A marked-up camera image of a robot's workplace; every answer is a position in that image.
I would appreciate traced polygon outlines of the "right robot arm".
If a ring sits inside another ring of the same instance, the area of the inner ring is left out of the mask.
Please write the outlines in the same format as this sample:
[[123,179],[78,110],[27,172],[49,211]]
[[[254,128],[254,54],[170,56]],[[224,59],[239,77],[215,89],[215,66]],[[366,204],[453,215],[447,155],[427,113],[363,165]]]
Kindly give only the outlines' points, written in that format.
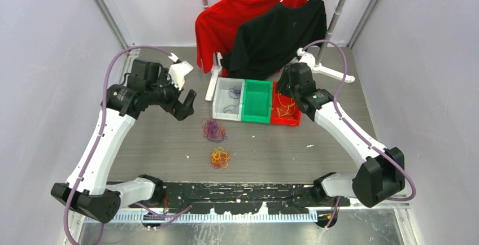
[[316,87],[306,63],[288,65],[277,91],[293,99],[301,113],[332,135],[358,168],[353,175],[332,172],[314,180],[312,193],[317,204],[326,206],[342,196],[371,208],[405,188],[402,151],[377,142],[351,120],[330,92]]

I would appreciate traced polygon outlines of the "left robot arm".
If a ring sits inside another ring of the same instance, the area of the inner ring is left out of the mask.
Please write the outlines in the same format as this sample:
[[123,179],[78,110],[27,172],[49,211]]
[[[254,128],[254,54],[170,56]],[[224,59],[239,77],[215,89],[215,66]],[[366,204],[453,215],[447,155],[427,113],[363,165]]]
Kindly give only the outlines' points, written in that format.
[[142,174],[132,181],[109,185],[107,178],[123,140],[148,107],[160,106],[178,121],[194,113],[194,90],[184,102],[179,100],[192,71],[193,66],[181,60],[170,67],[135,60],[124,81],[107,88],[82,158],[66,182],[53,185],[51,195],[69,210],[103,224],[112,221],[120,209],[136,203],[160,206],[166,195],[162,180]]

